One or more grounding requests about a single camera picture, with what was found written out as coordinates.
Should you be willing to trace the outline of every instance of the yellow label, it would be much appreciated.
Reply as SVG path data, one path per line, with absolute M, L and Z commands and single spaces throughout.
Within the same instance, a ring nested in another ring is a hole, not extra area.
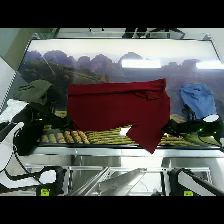
M 50 195 L 50 190 L 42 188 L 40 196 L 49 196 Z
M 192 191 L 184 191 L 184 196 L 193 196 Z

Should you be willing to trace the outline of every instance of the red shirt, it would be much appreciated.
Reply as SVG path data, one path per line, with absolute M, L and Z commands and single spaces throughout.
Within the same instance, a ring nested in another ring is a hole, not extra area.
M 76 85 L 68 89 L 68 116 L 75 129 L 103 131 L 132 125 L 127 135 L 151 153 L 170 118 L 166 80 Z

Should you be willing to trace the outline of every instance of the clothing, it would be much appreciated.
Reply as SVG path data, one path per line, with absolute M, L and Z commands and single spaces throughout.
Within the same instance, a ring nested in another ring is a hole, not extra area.
M 103 131 L 132 125 L 127 136 L 154 152 L 170 117 L 166 80 L 71 84 L 67 114 L 76 130 Z
M 47 91 L 51 86 L 52 84 L 45 80 L 35 80 L 28 85 L 20 86 L 14 98 L 44 105 L 47 102 Z
M 205 84 L 186 84 L 180 95 L 184 104 L 195 112 L 196 119 L 217 114 L 213 93 Z
M 18 114 L 26 105 L 26 102 L 9 99 L 7 101 L 7 107 L 0 115 L 0 123 L 11 122 L 12 118 Z

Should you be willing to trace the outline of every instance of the mountain image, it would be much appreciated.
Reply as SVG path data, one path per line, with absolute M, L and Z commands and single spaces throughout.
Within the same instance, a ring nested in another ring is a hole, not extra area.
M 96 84 L 105 82 L 145 82 L 166 78 L 167 94 L 171 99 L 171 114 L 185 116 L 179 89 L 183 84 L 205 83 L 215 97 L 217 112 L 224 118 L 224 72 L 222 70 L 198 70 L 198 59 L 185 59 L 182 63 L 170 61 L 160 69 L 122 68 L 123 59 L 142 59 L 135 52 L 121 55 L 113 62 L 103 54 L 87 55 L 74 59 L 59 50 L 40 54 L 27 51 L 19 73 L 26 82 L 44 79 L 55 85 L 60 93 L 58 108 L 65 109 L 69 84 Z

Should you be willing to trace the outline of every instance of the blue cloth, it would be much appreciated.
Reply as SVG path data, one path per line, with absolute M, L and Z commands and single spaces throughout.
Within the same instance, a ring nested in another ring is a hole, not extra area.
M 186 84 L 180 89 L 184 104 L 187 104 L 201 119 L 216 113 L 213 92 L 205 84 Z

